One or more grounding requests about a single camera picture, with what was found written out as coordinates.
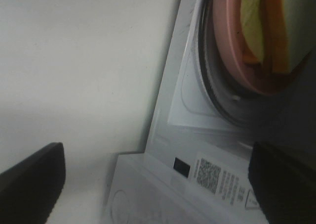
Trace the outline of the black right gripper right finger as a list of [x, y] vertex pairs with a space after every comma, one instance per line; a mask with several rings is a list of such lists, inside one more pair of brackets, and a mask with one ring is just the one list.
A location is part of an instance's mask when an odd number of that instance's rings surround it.
[[316, 171], [266, 142], [253, 145], [248, 179], [271, 224], [316, 222]]

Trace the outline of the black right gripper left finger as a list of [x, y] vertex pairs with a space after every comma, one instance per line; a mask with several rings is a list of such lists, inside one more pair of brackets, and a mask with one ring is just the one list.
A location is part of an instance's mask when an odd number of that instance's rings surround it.
[[64, 146], [54, 142], [0, 175], [0, 222], [44, 224], [66, 180]]

